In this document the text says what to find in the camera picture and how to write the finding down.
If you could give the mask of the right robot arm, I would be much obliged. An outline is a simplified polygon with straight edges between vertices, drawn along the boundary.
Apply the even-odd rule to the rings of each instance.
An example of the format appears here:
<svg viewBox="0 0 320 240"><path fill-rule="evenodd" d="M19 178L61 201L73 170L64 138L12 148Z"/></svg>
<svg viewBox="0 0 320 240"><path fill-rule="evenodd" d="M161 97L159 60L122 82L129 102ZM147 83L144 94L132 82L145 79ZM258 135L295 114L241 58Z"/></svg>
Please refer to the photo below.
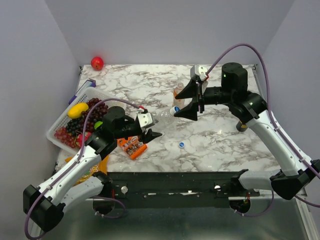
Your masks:
<svg viewBox="0 0 320 240"><path fill-rule="evenodd" d="M251 129L277 160L278 171L243 170L230 183L230 191L241 196L247 190L274 191L285 200L291 200L320 172L320 161L312 160L277 125L266 101L248 90L248 72L239 63L226 63L221 68L221 85L208 86L207 69L194 65L190 81L177 94L177 99L191 102L175 113L177 118L197 121L206 105L225 105L242 125Z"/></svg>

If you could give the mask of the clear bottle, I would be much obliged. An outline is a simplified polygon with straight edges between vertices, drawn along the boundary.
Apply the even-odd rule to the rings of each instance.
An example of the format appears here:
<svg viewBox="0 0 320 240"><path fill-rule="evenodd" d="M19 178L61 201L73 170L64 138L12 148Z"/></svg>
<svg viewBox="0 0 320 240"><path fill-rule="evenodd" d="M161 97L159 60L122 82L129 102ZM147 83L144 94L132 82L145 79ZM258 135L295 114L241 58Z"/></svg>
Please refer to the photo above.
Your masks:
<svg viewBox="0 0 320 240"><path fill-rule="evenodd" d="M160 113L157 113L154 116L154 119L159 121L159 123L155 124L152 127L152 130L154 132L163 133L168 127L170 127L175 122L175 117L171 116L169 111L170 108Z"/></svg>

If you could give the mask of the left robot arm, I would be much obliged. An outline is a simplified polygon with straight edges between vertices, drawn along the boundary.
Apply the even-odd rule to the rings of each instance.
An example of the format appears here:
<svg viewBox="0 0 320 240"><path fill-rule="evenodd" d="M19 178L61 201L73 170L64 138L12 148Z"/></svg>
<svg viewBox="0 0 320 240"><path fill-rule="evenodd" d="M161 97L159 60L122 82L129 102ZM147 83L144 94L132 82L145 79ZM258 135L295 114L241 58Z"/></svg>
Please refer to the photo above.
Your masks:
<svg viewBox="0 0 320 240"><path fill-rule="evenodd" d="M55 228L64 216L63 198L78 179L116 149L119 139L138 137L146 144L160 137L161 133L150 129L155 123L147 109L141 108L136 118L131 118L122 107L110 107L102 124L60 171L39 186L24 189L23 211L27 215L24 229L28 230L30 220L45 233Z"/></svg>

